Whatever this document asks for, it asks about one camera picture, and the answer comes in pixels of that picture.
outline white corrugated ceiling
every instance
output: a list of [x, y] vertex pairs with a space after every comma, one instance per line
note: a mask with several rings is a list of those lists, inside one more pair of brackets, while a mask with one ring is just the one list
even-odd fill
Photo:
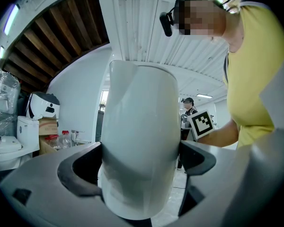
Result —
[[[195, 98], [201, 93], [215, 100], [225, 96], [222, 66], [227, 44], [220, 38], [179, 35], [177, 30], [166, 37], [159, 16], [161, 12], [170, 11], [174, 3], [175, 0], [113, 0], [117, 28], [114, 33], [118, 34], [123, 60], [173, 66], [171, 72], [178, 80], [181, 97]], [[209, 101], [195, 99], [197, 105]]]

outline wrapped package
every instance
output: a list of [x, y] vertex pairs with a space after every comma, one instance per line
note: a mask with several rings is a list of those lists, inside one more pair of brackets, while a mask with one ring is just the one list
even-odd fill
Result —
[[18, 79], [0, 69], [0, 112], [15, 114], [20, 93]]
[[17, 136], [17, 115], [0, 112], [0, 136]]

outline yellow shirt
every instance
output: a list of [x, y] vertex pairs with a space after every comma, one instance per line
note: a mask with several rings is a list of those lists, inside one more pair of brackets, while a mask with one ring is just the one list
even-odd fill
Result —
[[284, 62], [284, 30], [272, 11], [241, 7], [241, 47], [229, 52], [227, 105], [240, 126], [238, 147], [270, 133], [274, 125], [259, 94]]

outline white toilet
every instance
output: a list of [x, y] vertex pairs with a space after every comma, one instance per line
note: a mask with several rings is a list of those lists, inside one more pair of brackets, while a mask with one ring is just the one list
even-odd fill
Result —
[[2, 136], [0, 140], [0, 171], [19, 167], [39, 150], [39, 121], [18, 116], [17, 139]]

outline white toilet lid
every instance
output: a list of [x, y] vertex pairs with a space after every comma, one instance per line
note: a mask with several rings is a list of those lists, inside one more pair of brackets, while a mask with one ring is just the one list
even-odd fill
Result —
[[0, 140], [0, 153], [9, 153], [21, 149], [20, 142], [15, 136], [2, 136]]

